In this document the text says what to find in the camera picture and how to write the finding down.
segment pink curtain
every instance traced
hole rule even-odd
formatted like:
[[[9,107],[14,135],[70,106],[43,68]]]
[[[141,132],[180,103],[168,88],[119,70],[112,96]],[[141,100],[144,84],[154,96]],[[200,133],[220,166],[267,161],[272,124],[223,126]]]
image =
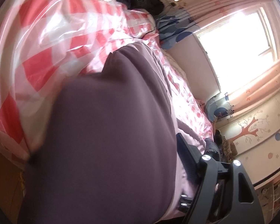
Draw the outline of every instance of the pink curtain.
[[[185,8],[196,24],[203,28],[238,11],[272,0],[204,0]]]
[[[280,90],[280,59],[265,73],[231,94],[218,94],[206,103],[208,118],[229,120],[265,102]]]

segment pink checkered bedding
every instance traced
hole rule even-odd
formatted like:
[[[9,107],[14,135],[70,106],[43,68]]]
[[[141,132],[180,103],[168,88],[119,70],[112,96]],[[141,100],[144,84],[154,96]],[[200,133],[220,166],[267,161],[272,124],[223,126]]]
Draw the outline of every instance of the pink checkered bedding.
[[[0,9],[0,152],[23,167],[43,142],[64,81],[101,71],[109,53],[140,38],[164,64],[176,116],[212,138],[210,122],[157,36],[150,15],[115,0],[6,0]]]

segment dark purple cloth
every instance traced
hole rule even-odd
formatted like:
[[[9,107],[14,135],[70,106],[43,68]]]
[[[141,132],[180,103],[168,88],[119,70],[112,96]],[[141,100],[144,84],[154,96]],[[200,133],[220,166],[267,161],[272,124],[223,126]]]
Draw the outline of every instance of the dark purple cloth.
[[[221,155],[218,146],[210,138],[205,138],[205,151],[204,154],[211,156],[216,161],[221,161]]]
[[[123,47],[58,96],[27,164],[18,223],[154,223],[173,197],[175,169],[166,90],[148,61]]]

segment red and white checkered blanket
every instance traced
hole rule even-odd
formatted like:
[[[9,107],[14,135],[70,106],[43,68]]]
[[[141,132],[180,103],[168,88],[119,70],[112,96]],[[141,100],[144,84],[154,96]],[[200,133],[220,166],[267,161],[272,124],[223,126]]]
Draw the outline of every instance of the red and white checkered blanket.
[[[146,12],[115,0],[6,0],[0,9],[0,151],[23,167],[43,142],[65,80],[102,70],[110,52],[142,38],[164,64],[176,116],[204,137],[211,124],[170,66]]]

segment bedroom floor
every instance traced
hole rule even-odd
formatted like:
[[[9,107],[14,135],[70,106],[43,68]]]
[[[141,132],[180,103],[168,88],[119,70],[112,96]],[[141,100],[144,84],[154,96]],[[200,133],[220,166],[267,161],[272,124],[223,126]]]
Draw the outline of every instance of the bedroom floor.
[[[12,223],[17,223],[23,201],[19,184],[21,170],[0,153],[0,208]]]

